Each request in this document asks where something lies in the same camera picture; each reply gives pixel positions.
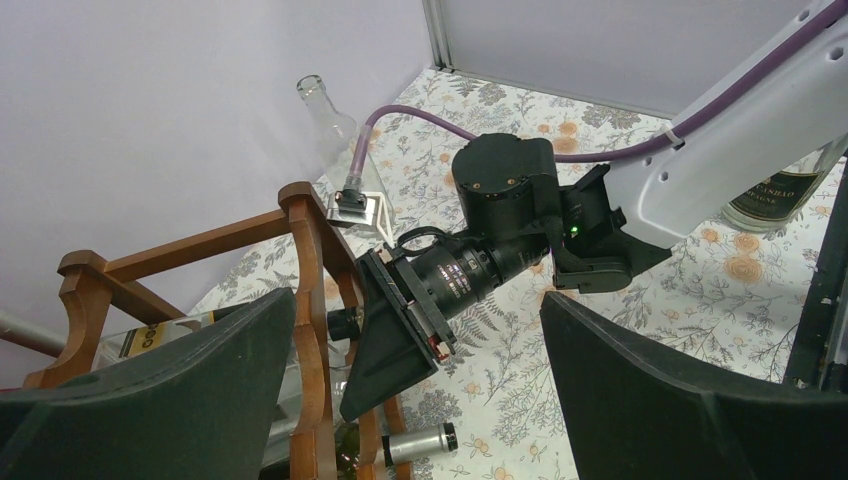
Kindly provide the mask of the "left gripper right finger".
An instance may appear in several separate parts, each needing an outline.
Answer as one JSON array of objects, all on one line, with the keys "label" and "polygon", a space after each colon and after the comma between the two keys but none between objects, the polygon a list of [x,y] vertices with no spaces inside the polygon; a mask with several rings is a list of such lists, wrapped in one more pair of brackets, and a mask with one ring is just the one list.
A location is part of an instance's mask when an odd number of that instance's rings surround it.
[{"label": "left gripper right finger", "polygon": [[843,479],[847,398],[738,374],[546,294],[540,319],[582,479]]}]

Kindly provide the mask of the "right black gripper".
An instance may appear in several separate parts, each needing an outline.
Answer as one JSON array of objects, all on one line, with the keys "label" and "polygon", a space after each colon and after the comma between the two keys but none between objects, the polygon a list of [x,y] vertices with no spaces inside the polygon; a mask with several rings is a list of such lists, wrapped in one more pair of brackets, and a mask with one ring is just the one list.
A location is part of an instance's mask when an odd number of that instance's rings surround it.
[{"label": "right black gripper", "polygon": [[543,235],[493,241],[436,228],[421,250],[373,248],[356,265],[365,293],[364,323],[340,403],[354,421],[437,371],[456,352],[449,320],[466,311],[549,251]]}]

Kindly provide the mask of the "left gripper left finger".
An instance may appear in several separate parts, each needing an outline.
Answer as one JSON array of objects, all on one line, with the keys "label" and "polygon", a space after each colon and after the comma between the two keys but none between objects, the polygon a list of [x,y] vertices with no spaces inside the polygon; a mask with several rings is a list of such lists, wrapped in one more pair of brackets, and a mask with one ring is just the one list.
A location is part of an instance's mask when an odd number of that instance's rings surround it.
[{"label": "left gripper left finger", "polygon": [[58,387],[1,397],[5,479],[255,479],[293,338],[294,293]]}]

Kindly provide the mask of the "clear bottle black cap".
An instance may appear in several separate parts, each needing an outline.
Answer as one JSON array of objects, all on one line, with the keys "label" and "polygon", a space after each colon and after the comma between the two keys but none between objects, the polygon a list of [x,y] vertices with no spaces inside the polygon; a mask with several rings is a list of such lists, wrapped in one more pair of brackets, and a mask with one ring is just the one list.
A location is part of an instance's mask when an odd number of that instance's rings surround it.
[{"label": "clear bottle black cap", "polygon": [[[246,303],[104,336],[98,343],[92,369],[98,370],[115,365],[200,331],[225,319],[244,306]],[[327,314],[326,320],[330,339],[328,344],[330,368],[343,369],[347,365],[345,358],[349,347],[360,338],[364,322],[363,309],[352,307],[332,310]]]}]

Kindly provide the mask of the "green wine bottle silver neck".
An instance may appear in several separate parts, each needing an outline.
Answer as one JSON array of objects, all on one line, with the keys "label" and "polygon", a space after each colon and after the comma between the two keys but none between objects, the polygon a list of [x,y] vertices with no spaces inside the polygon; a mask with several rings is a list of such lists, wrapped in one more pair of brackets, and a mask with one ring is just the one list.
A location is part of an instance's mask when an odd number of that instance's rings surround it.
[{"label": "green wine bottle silver neck", "polygon": [[[355,479],[359,464],[360,429],[357,423],[343,423],[335,432],[338,479]],[[456,428],[446,422],[435,426],[382,437],[382,451],[389,466],[414,462],[458,449]]]}]

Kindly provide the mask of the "clear tall bottle back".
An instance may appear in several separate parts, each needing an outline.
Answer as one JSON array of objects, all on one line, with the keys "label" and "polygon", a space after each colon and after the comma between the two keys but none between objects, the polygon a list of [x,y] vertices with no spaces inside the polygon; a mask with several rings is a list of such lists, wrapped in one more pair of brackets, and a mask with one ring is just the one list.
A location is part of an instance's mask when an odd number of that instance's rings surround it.
[{"label": "clear tall bottle back", "polygon": [[369,155],[364,157],[361,172],[351,173],[361,129],[351,116],[335,107],[322,78],[307,75],[297,82],[296,88],[313,121],[315,149],[328,181],[329,196],[351,189],[382,192],[388,199],[387,189]]}]

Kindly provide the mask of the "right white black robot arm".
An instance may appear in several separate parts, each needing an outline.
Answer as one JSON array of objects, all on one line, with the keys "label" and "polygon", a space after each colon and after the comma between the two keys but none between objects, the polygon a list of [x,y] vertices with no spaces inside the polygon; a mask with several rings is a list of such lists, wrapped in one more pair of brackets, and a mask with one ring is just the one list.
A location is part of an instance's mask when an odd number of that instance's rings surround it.
[{"label": "right white black robot arm", "polygon": [[558,154],[466,134],[452,163],[465,228],[422,226],[357,259],[366,295],[340,413],[355,420],[433,375],[449,320],[550,257],[553,283],[620,290],[722,206],[847,132],[847,5],[814,1],[644,142]]}]

